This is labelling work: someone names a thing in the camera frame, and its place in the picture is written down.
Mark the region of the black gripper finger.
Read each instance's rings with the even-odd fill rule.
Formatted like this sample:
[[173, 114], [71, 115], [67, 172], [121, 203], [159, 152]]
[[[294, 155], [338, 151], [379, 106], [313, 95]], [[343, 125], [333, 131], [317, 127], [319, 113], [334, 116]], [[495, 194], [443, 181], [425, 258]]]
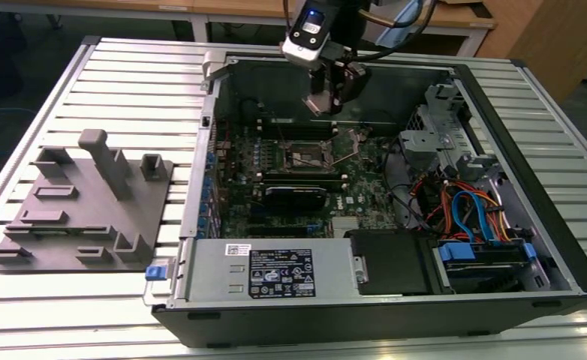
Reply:
[[371, 69], [358, 62], [351, 62], [345, 68], [345, 82], [341, 89], [341, 101], [349, 102], [355, 100], [371, 79]]
[[326, 64], [322, 64], [315, 70], [309, 72], [310, 76], [310, 95], [330, 98], [333, 95], [331, 82], [330, 82], [330, 70]]

